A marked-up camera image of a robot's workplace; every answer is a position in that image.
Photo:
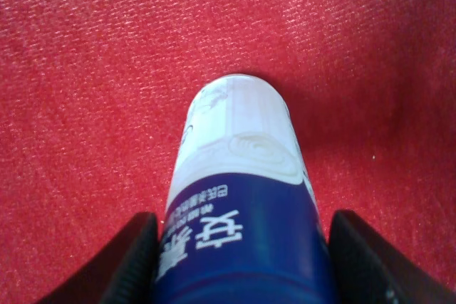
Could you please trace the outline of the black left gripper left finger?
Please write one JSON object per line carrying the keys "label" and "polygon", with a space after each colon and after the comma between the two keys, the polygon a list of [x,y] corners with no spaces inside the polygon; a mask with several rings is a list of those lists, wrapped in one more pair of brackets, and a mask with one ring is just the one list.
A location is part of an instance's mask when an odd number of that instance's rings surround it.
{"label": "black left gripper left finger", "polygon": [[157,250],[157,217],[139,212],[98,254],[38,302],[147,303]]}

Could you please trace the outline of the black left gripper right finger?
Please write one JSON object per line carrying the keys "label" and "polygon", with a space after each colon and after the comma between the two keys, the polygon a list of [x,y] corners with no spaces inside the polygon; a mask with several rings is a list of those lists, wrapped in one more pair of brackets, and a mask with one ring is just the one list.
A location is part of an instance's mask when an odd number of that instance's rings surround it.
{"label": "black left gripper right finger", "polygon": [[356,212],[338,210],[328,249],[342,303],[454,303],[438,283]]}

